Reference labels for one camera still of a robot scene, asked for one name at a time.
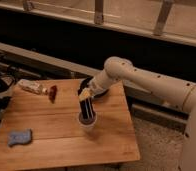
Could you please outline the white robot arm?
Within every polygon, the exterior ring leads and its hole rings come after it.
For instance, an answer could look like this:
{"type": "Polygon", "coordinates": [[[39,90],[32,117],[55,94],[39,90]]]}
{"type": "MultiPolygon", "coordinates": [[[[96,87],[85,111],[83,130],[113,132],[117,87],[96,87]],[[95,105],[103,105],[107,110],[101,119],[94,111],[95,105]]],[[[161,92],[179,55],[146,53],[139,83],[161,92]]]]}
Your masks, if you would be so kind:
{"type": "Polygon", "coordinates": [[[104,69],[90,79],[79,93],[84,101],[105,93],[120,80],[128,80],[189,115],[179,171],[196,171],[196,83],[136,68],[131,61],[109,57],[104,69]]]}

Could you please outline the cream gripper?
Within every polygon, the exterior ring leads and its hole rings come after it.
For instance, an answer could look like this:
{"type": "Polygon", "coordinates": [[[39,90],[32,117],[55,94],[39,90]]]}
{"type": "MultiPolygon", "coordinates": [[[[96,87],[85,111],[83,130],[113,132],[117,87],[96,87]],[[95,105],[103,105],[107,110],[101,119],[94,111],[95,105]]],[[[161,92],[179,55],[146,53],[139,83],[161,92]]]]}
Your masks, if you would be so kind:
{"type": "Polygon", "coordinates": [[[90,116],[89,118],[94,118],[94,112],[92,108],[92,102],[91,102],[91,90],[89,88],[84,88],[81,93],[79,94],[79,100],[80,100],[80,107],[83,119],[87,119],[87,112],[86,112],[86,103],[85,100],[87,99],[87,106],[89,108],[90,116]]]}

